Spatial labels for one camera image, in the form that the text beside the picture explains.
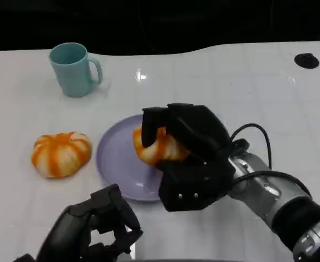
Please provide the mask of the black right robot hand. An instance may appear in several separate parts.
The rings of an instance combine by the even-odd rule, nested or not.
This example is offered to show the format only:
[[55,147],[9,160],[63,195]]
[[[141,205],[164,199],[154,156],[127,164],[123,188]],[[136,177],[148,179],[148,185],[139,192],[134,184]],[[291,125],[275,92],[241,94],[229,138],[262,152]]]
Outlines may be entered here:
[[228,158],[233,143],[218,117],[204,105],[172,103],[143,109],[141,142],[149,148],[164,128],[189,154],[183,160],[161,157],[158,196],[168,212],[202,210],[224,197],[235,168]]

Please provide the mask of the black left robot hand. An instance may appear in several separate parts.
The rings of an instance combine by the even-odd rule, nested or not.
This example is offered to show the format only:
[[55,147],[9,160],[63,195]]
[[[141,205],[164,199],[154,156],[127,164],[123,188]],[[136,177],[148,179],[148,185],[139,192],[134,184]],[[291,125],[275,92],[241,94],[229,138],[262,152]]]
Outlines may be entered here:
[[[110,245],[91,244],[91,232],[113,232]],[[117,184],[91,194],[79,204],[66,207],[42,244],[36,261],[116,261],[131,252],[143,234],[140,223]]]

